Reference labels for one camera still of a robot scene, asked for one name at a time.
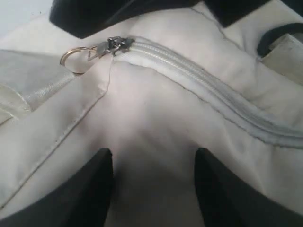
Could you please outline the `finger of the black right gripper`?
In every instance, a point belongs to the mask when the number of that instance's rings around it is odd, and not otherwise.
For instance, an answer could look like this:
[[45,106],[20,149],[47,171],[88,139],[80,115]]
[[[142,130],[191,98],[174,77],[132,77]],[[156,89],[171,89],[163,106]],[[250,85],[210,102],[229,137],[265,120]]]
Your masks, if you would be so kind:
[[271,2],[281,2],[300,16],[303,15],[302,0],[206,0],[205,5],[220,26],[230,26]]
[[146,13],[150,0],[55,0],[49,20],[84,39],[121,21]]

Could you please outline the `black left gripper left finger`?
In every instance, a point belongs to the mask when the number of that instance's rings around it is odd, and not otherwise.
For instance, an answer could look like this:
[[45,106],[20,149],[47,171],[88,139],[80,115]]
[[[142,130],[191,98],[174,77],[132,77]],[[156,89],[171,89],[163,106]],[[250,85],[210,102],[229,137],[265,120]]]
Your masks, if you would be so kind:
[[2,227],[102,227],[113,190],[112,153],[100,149],[75,175],[30,206],[0,221]]

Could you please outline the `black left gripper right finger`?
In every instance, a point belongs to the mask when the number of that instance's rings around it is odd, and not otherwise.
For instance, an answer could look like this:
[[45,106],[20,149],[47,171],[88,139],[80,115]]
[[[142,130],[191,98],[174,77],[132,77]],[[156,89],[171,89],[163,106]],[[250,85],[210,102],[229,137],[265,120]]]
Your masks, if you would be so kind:
[[207,227],[301,227],[302,215],[262,195],[208,149],[195,155],[195,190]]

